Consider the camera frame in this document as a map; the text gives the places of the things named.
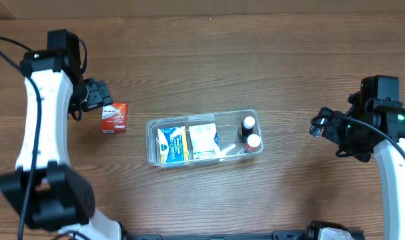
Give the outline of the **orange bottle white cap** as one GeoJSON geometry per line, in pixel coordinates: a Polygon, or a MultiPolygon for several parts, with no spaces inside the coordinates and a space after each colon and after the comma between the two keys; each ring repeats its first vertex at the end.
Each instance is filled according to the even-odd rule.
{"type": "Polygon", "coordinates": [[[261,144],[261,138],[259,135],[251,134],[248,136],[246,145],[244,147],[244,153],[254,152],[261,144]]]}

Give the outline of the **blue Vicks VapoDrops box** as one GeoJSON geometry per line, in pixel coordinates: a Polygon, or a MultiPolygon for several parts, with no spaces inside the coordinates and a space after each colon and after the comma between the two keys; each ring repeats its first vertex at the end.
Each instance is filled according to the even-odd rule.
{"type": "Polygon", "coordinates": [[[157,130],[159,162],[166,165],[184,165],[189,161],[187,135],[184,126],[159,128],[157,130]]]}

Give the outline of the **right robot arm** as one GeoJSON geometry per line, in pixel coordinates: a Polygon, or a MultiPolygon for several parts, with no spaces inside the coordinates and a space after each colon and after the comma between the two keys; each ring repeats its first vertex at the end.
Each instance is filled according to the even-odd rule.
{"type": "Polygon", "coordinates": [[[367,163],[380,173],[384,239],[405,239],[405,108],[397,77],[375,75],[361,81],[343,113],[327,107],[310,121],[310,134],[338,146],[337,157],[367,163]]]}

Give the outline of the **red medicine box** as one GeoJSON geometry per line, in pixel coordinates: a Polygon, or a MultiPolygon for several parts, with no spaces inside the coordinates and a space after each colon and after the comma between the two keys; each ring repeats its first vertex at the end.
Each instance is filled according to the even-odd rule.
{"type": "Polygon", "coordinates": [[[101,130],[103,133],[127,132],[127,103],[112,103],[104,106],[101,115],[101,130]]]}

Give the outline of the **white medicine box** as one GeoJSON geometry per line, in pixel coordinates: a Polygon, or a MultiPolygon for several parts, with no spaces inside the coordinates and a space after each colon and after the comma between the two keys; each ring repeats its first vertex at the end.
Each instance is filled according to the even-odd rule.
{"type": "Polygon", "coordinates": [[[189,126],[193,159],[211,159],[220,154],[215,123],[189,126]]]}

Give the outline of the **dark bottle white cap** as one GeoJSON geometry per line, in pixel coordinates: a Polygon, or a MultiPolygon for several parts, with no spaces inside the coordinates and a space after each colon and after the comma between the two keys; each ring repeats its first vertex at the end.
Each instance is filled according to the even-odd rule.
{"type": "Polygon", "coordinates": [[[253,133],[255,123],[256,120],[252,116],[245,117],[241,122],[240,127],[238,128],[238,138],[242,143],[245,143],[248,136],[253,133]]]}

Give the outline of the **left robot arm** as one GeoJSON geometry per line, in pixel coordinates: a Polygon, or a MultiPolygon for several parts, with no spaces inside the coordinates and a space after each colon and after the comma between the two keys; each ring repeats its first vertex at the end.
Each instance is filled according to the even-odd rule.
{"type": "Polygon", "coordinates": [[[16,64],[27,93],[25,133],[15,170],[0,175],[0,192],[20,217],[18,238],[30,228],[56,238],[129,239],[97,209],[91,184],[69,160],[69,119],[113,102],[104,81],[84,78],[86,67],[84,41],[65,29],[49,31],[46,48],[26,48],[16,64]]]}

